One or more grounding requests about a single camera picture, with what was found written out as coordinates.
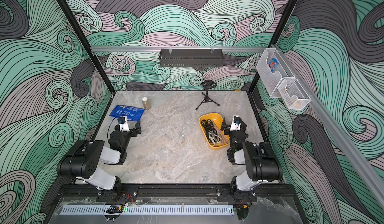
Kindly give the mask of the black mini tripod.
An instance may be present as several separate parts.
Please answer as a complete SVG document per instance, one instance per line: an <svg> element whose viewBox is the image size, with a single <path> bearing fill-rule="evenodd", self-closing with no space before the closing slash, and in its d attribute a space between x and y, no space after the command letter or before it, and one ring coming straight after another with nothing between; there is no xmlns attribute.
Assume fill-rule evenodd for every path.
<svg viewBox="0 0 384 224"><path fill-rule="evenodd" d="M219 103L215 102L214 100L212 100L210 97L209 97L209 91L210 89L213 89L213 88L216 88L217 87L217 83L214 82L213 80L205 80L201 83L201 85L203 86L204 88L204 92L202 92L202 95L204 95L204 98L203 98L203 101L198 105L198 107L196 108L196 111L199 109L199 107L204 104L204 103L214 103L216 104L217 106L221 106Z"/></svg>

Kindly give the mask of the pink scissors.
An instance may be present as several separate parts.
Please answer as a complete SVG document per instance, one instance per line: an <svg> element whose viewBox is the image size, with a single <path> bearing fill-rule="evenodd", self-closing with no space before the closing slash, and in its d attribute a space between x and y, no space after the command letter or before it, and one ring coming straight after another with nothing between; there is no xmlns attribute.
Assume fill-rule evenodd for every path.
<svg viewBox="0 0 384 224"><path fill-rule="evenodd" d="M229 138L225 134L222 133L222 131L216 125L216 123L214 123L214 128L217 131L217 136L218 136L218 139L217 139L218 142L217 143L222 145L222 146L229 144L230 143Z"/></svg>

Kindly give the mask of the large black scissors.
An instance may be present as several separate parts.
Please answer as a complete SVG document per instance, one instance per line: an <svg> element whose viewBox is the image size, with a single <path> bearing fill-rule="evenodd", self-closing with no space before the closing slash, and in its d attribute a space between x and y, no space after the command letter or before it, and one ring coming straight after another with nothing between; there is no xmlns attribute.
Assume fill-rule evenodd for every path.
<svg viewBox="0 0 384 224"><path fill-rule="evenodd" d="M208 119L208 120L203 119L203 120L201 121L201 126L202 126L202 127L204 128L204 130L205 130L205 135L206 135L207 139L208 139L208 132L209 132L209 131L212 131L212 132L215 131L215 130L214 130L214 125L213 125L213 122L212 122L211 119Z"/></svg>

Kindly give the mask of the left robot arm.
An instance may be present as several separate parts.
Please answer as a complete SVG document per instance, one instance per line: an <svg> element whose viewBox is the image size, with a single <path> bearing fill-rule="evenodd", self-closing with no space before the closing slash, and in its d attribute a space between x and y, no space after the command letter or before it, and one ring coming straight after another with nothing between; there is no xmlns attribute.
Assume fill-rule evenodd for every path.
<svg viewBox="0 0 384 224"><path fill-rule="evenodd" d="M131 121L135 122L134 128L129 127ZM130 120L120 116L117 122L109 135L108 147L103 140L78 140L59 161L58 175L81 180L101 191L119 192L122 189L120 178L100 168L99 162L115 166L124 164L130 139L140 135L142 130L140 118Z"/></svg>

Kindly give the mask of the small spice bottle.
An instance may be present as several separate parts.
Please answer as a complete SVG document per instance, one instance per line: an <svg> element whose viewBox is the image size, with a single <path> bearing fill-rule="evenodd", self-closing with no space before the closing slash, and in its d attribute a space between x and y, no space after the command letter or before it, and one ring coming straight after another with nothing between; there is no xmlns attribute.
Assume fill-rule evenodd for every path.
<svg viewBox="0 0 384 224"><path fill-rule="evenodd" d="M151 109L151 103L148 99L148 97L143 97L142 98L142 103L143 103L143 107L145 110L150 110Z"/></svg>

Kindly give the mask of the aluminium wall rail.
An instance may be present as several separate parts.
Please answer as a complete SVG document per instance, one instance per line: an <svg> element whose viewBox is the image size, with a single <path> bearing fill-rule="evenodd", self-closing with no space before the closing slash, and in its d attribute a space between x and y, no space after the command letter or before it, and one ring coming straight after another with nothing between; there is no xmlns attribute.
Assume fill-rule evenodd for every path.
<svg viewBox="0 0 384 224"><path fill-rule="evenodd" d="M296 82L298 88L304 92L304 95L307 98L309 98L309 105L323 124L328 136L335 144L337 144L338 149L344 153L346 159L348 159L351 166L356 170L372 196L380 207L383 208L384 180L355 145L352 136L347 133L342 118L345 102L338 101L335 103L335 106L330 107L324 98L319 97L318 94L314 93L309 86L309 82L299 74L298 70L289 61L282 49L276 44L272 44L271 47L275 48L283 59L284 65L288 69L287 73L289 78L292 78L294 82Z"/></svg>
<svg viewBox="0 0 384 224"><path fill-rule="evenodd" d="M263 52L266 47L246 46L91 46L92 52L160 52L167 49L172 52L174 49L221 49L223 52L254 53Z"/></svg>

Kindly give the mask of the small clear wall bin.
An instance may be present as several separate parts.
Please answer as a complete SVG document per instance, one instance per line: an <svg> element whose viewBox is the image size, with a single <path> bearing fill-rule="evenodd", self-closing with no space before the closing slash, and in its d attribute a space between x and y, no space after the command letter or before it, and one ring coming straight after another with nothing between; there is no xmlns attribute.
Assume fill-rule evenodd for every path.
<svg viewBox="0 0 384 224"><path fill-rule="evenodd" d="M277 90L289 110L303 111L311 102L295 78L284 78Z"/></svg>

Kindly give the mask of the yellow storage box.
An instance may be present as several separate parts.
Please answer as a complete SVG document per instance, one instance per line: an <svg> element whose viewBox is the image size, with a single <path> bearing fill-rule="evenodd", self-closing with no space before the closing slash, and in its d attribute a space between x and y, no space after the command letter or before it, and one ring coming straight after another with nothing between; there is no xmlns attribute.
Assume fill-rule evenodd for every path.
<svg viewBox="0 0 384 224"><path fill-rule="evenodd" d="M212 150L218 150L230 145L229 136L221 131L223 121L224 118L219 113L210 113L199 118L200 127Z"/></svg>

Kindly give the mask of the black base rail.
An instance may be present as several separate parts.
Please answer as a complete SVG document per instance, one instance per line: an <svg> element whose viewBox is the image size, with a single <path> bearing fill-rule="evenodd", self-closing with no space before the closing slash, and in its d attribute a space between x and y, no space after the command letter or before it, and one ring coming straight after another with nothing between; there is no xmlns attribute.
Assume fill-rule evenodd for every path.
<svg viewBox="0 0 384 224"><path fill-rule="evenodd" d="M257 198L292 198L298 201L292 185L261 184L252 191L233 191L230 184L122 184L117 191L99 191L90 185L62 185L59 197L91 197L98 202L122 203L150 198L206 198L229 204L255 202Z"/></svg>

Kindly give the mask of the large clear wall bin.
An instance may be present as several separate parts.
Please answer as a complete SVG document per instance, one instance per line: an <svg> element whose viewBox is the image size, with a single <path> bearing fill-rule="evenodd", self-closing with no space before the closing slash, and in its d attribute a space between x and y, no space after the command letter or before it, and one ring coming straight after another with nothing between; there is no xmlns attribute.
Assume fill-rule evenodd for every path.
<svg viewBox="0 0 384 224"><path fill-rule="evenodd" d="M280 98L278 87L284 80L294 78L285 55L275 48L264 50L257 64L257 72L270 98Z"/></svg>

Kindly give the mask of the cream kitchen scissors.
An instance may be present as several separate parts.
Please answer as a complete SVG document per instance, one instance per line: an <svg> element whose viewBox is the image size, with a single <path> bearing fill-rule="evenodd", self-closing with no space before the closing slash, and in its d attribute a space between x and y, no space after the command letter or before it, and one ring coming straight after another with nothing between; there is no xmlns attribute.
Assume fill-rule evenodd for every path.
<svg viewBox="0 0 384 224"><path fill-rule="evenodd" d="M222 143L221 137L217 133L212 131L208 132L208 140L212 146L216 146Z"/></svg>

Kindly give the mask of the aluminium wall rail right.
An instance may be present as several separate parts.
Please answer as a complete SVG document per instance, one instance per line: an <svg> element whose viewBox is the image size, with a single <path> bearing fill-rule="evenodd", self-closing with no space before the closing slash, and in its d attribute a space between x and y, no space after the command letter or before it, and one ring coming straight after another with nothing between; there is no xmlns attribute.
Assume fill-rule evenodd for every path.
<svg viewBox="0 0 384 224"><path fill-rule="evenodd" d="M283 59L284 65L288 69L287 73L289 78L292 78L294 82L296 82L298 88L304 92L304 95L307 98L309 98L309 105L323 124L328 136L335 144L337 144L338 149L344 153L346 159L348 159L351 166L356 170L372 196L380 207L383 208L384 180L355 145L352 136L347 133L342 118L345 102L338 101L335 103L335 106L330 107L324 98L319 97L318 94L314 93L309 86L309 82L299 74L298 70L289 61L282 49L276 44L272 44L271 47L275 48Z"/></svg>

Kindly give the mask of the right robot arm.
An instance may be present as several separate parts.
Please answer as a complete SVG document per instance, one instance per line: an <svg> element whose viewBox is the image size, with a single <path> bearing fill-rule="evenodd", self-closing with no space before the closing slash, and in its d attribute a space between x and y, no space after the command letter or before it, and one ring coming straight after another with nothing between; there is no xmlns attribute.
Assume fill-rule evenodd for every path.
<svg viewBox="0 0 384 224"><path fill-rule="evenodd" d="M282 179L283 170L269 142L254 143L247 140L247 125L234 116L231 124L222 121L221 130L229 136L228 161L243 165L246 170L233 178L231 193L249 192L261 184L275 183Z"/></svg>

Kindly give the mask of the aluminium wall rail back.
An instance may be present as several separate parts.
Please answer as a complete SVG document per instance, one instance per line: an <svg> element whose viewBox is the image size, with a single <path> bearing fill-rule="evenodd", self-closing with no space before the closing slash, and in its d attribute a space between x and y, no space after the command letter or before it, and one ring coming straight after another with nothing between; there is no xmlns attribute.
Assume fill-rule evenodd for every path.
<svg viewBox="0 0 384 224"><path fill-rule="evenodd" d="M221 49L223 52L254 53L263 52L266 47L246 46L91 46L92 52L160 52L167 49L172 52L174 49Z"/></svg>

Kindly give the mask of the black wall shelf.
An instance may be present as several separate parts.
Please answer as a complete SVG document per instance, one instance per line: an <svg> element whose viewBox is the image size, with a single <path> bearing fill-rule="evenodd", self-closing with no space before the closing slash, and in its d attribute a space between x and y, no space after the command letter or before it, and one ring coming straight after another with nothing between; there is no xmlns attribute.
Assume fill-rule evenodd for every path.
<svg viewBox="0 0 384 224"><path fill-rule="evenodd" d="M160 51L161 67L221 67L224 63L224 54L221 49L167 49Z"/></svg>

